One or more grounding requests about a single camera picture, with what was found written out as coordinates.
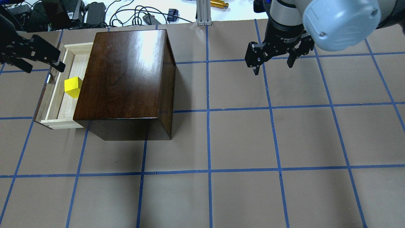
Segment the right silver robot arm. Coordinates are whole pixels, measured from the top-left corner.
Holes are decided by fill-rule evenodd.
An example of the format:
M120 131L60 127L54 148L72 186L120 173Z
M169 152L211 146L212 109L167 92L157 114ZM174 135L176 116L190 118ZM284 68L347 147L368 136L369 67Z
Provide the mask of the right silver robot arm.
M245 54L255 75L273 57L296 59L315 46L335 52L357 45L376 29L404 27L403 0L255 0L254 12L268 15L263 42L250 42Z

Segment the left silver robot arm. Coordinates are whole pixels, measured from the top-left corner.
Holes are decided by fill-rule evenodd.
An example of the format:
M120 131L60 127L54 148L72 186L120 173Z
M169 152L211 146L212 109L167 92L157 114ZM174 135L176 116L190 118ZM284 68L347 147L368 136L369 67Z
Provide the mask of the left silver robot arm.
M26 39L17 33L15 26L1 15L1 63L15 66L26 73L31 73L33 66L26 61L39 61L48 64L59 72L65 71L65 64L60 61L60 50L39 35Z

